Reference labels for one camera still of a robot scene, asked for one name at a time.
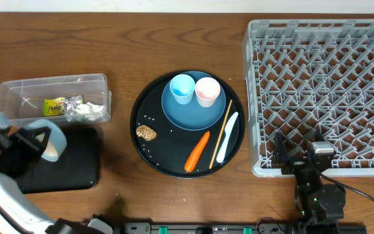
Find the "light blue bowl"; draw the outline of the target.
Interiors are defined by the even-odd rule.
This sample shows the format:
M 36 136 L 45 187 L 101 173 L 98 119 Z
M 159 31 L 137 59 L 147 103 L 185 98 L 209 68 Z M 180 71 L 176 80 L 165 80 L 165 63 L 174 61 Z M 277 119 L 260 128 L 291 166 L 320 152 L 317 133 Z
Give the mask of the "light blue bowl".
M 25 126 L 26 130 L 36 130 L 48 127 L 51 131 L 49 140 L 42 153 L 42 158 L 49 162 L 56 162 L 67 146 L 67 140 L 62 130 L 49 120 L 36 120 Z

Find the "white tissue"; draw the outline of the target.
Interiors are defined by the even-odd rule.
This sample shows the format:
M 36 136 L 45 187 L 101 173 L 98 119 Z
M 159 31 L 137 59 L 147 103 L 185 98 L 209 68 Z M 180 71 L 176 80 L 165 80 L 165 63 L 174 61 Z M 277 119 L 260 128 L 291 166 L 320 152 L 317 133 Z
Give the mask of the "white tissue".
M 75 112 L 89 121 L 96 121 L 101 117 L 104 109 L 103 105 L 96 105 L 90 102 L 81 103 L 76 106 Z

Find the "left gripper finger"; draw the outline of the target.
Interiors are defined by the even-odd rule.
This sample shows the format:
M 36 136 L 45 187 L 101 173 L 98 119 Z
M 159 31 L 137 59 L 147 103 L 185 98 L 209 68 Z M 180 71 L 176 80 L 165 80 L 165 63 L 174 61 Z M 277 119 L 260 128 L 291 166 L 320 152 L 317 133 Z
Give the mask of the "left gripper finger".
M 48 143 L 50 134 L 51 129 L 49 127 L 38 127 L 35 129 L 22 127 L 13 135 L 24 142 L 36 142 L 39 140 L 41 143 Z
M 49 137 L 48 133 L 25 133 L 21 139 L 21 153 L 30 161 L 36 161 L 38 158 L 51 161 Z

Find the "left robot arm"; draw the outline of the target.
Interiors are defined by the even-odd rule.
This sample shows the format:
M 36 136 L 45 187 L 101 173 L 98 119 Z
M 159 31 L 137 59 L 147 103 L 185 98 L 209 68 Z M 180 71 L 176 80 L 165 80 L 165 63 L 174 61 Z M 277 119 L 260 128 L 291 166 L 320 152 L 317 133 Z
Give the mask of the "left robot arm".
M 67 144 L 57 126 L 22 127 L 9 135 L 0 128 L 0 232 L 1 233 L 113 233 L 114 228 L 98 216 L 87 223 L 53 220 L 22 193 L 15 177 L 26 173 L 47 150 L 59 156 Z

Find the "yellow foil snack wrapper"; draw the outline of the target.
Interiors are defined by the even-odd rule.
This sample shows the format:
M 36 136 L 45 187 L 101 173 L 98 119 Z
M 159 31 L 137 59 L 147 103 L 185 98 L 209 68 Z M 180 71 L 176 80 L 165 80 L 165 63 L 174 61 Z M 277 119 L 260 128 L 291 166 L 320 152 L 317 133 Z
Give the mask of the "yellow foil snack wrapper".
M 82 96 L 58 97 L 55 99 L 45 99 L 43 103 L 44 116 L 59 116 L 72 114 L 77 105 L 83 104 Z

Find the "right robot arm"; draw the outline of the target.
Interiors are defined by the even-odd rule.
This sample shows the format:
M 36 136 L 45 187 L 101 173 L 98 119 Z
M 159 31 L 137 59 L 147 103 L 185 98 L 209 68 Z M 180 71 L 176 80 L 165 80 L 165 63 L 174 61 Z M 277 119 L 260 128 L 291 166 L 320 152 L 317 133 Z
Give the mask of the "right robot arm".
M 337 221 L 344 217 L 345 189 L 321 182 L 322 172 L 331 167 L 336 150 L 321 135 L 315 136 L 304 157 L 290 156 L 279 133 L 275 134 L 274 159 L 282 164 L 281 174 L 296 179 L 295 203 L 303 214 L 285 233 L 339 233 Z

